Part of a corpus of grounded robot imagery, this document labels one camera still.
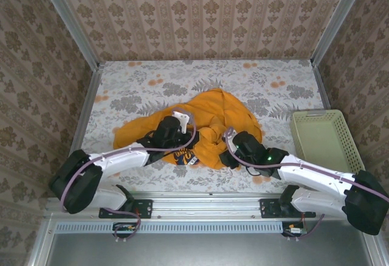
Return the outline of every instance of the crumpled garment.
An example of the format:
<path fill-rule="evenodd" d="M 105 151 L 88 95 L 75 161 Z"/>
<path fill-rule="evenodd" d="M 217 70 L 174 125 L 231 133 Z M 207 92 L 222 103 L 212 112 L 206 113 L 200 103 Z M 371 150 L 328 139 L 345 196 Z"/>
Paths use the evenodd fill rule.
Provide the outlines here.
<path fill-rule="evenodd" d="M 172 115 L 172 110 L 177 107 L 192 113 L 200 138 L 193 149 L 182 149 L 165 156 L 162 160 L 166 162 L 175 165 L 200 162 L 213 169 L 225 167 L 219 155 L 227 149 L 222 137 L 230 126 L 237 132 L 247 131 L 262 142 L 260 126 L 242 102 L 222 89 L 212 89 L 200 93 L 188 103 L 173 105 L 148 117 L 126 123 L 115 133 L 114 149 L 128 146 L 155 130 L 159 122 L 165 116 Z"/>

